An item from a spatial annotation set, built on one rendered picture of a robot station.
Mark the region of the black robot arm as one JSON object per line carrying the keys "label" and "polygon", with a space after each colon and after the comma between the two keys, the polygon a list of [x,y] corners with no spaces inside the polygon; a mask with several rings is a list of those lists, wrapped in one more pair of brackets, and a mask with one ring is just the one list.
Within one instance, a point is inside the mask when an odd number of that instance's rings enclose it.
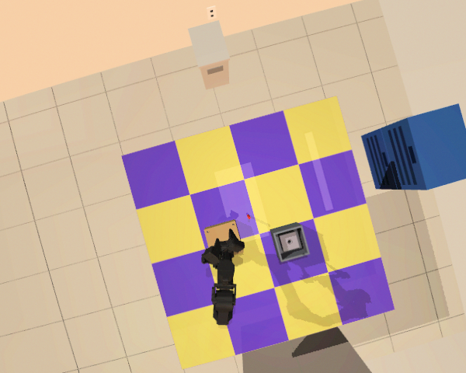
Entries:
{"label": "black robot arm", "polygon": [[[213,268],[217,266],[217,283],[214,283],[211,292],[211,301],[214,305],[213,318],[218,325],[227,325],[232,318],[233,308],[236,302],[236,284],[233,284],[235,265],[230,260],[224,260],[223,250],[227,248],[227,241],[220,241],[221,251],[214,246],[205,249],[201,255],[201,263],[212,263]],[[215,287],[220,290],[216,290]],[[230,290],[234,289],[235,290]]]}

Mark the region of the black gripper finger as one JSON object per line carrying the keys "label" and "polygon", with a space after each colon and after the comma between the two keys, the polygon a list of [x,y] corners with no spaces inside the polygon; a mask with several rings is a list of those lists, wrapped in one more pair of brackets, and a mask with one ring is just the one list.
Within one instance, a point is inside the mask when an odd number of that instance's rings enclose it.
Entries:
{"label": "black gripper finger", "polygon": [[[228,236],[228,241],[231,240],[231,239],[237,239],[238,238],[236,237],[236,235],[234,234],[234,232],[232,231],[232,229],[229,229],[229,236]],[[227,241],[227,242],[228,242]]]}
{"label": "black gripper finger", "polygon": [[219,252],[221,252],[221,244],[220,244],[220,241],[219,241],[218,238],[216,238],[214,247],[215,247]]}

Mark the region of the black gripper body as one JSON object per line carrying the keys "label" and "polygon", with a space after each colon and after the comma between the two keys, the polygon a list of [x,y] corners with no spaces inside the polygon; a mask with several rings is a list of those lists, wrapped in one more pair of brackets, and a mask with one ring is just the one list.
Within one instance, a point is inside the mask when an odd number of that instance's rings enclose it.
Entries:
{"label": "black gripper body", "polygon": [[245,248],[245,243],[237,239],[231,239],[227,242],[226,246],[227,248],[223,250],[224,260],[230,260],[232,262],[232,258],[234,258],[234,255],[231,254],[231,252],[240,252]]}

